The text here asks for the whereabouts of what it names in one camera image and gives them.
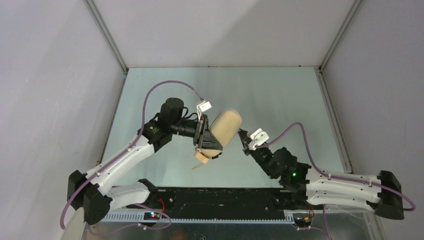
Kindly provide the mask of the beige umbrella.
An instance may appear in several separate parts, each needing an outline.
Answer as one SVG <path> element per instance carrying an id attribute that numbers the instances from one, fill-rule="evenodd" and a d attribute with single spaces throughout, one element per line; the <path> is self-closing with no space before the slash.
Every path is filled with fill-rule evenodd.
<path id="1" fill-rule="evenodd" d="M 224 148 L 231 142 L 233 137 L 239 131 L 242 124 L 241 115 L 234 109 L 223 110 L 211 124 L 210 130 L 212 134 L 221 143 L 222 150 L 212 149 L 199 149 L 195 147 L 194 156 L 200 161 L 200 164 L 192 168 L 196 170 L 201 166 L 207 164 L 210 160 L 217 159 L 222 153 Z"/>

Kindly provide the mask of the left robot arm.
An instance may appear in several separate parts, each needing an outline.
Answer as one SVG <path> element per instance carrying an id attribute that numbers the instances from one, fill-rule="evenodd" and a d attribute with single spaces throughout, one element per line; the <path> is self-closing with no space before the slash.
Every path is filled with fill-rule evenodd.
<path id="1" fill-rule="evenodd" d="M 133 185 L 115 186 L 116 181 L 141 161 L 158 152 L 172 140 L 173 135 L 193 139 L 194 156 L 202 164 L 216 159 L 234 136 L 221 137 L 219 127 L 225 118 L 236 117 L 240 126 L 240 116 L 232 110 L 225 110 L 212 124 L 205 111 L 211 109 L 209 101 L 202 99 L 196 105 L 197 118 L 183 116 L 184 102 L 175 97 L 162 104 L 156 116 L 143 123 L 134 139 L 115 157 L 85 173 L 75 170 L 68 177 L 67 205 L 74 210 L 83 210 L 83 222 L 94 225 L 110 211 L 138 203 L 144 203 L 155 191 L 155 186 L 146 179 Z"/>

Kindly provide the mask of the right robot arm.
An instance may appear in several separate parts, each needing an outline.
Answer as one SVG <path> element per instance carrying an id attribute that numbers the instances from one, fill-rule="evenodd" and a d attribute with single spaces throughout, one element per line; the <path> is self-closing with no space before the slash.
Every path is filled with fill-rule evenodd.
<path id="1" fill-rule="evenodd" d="M 270 179 L 291 192 L 293 203 L 340 205 L 364 209 L 377 216 L 403 220 L 404 206 L 400 196 L 402 186 L 396 176 L 387 170 L 377 175 L 357 175 L 327 170 L 316 170 L 312 165 L 298 162 L 286 147 L 272 152 L 268 147 L 258 148 L 255 143 L 265 143 L 267 134 L 238 130 L 243 152 L 251 156 Z"/>

